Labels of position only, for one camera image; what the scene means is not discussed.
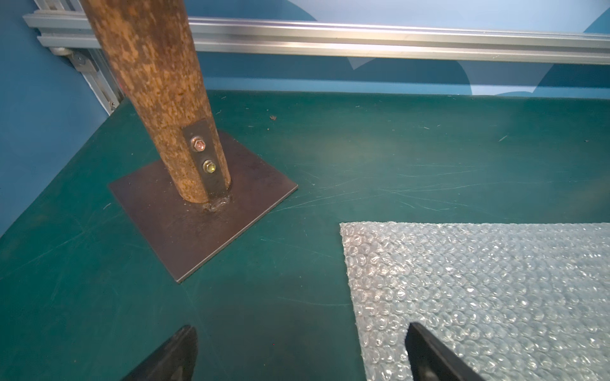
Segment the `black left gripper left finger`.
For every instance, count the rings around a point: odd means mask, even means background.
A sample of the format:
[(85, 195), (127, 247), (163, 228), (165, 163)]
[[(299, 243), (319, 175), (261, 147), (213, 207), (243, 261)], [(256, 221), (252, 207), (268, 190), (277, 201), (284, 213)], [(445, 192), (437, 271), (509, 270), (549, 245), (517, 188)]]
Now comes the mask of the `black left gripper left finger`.
[(192, 380), (197, 356), (197, 331), (184, 325), (122, 380)]

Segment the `clear bubble wrap sheet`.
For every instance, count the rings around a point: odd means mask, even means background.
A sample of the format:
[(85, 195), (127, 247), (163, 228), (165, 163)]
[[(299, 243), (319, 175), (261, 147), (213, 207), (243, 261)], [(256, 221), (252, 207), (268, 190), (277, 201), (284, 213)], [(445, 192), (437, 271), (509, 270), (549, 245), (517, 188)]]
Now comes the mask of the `clear bubble wrap sheet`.
[(609, 226), (340, 226), (365, 374), (410, 380), (419, 322), (487, 380), (609, 378)]

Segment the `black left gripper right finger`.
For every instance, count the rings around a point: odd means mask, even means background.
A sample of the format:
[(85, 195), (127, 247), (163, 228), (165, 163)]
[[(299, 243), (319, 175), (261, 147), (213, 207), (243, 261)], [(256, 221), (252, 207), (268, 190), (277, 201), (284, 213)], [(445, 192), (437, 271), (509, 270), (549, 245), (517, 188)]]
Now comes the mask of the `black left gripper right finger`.
[(484, 380), (419, 322), (409, 324), (404, 343), (414, 381)]

